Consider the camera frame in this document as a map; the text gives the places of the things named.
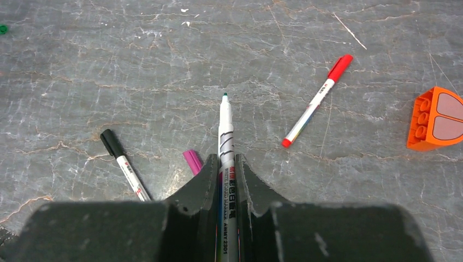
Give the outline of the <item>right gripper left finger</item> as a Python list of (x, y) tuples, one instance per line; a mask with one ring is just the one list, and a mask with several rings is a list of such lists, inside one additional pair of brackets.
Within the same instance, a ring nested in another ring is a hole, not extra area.
[(215, 261), (218, 220), (218, 156), (167, 198), (165, 261)]

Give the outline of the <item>green whiteboard marker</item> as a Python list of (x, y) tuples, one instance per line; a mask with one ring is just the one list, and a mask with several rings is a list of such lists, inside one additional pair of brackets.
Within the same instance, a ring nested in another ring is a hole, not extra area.
[(217, 261), (239, 261), (234, 127), (228, 95), (222, 96), (218, 126)]

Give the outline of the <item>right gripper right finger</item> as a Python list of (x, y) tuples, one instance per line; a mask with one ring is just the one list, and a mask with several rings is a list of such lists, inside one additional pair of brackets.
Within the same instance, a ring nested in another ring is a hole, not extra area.
[(275, 208), (287, 201), (264, 182), (243, 154), (235, 156), (240, 261), (282, 261)]

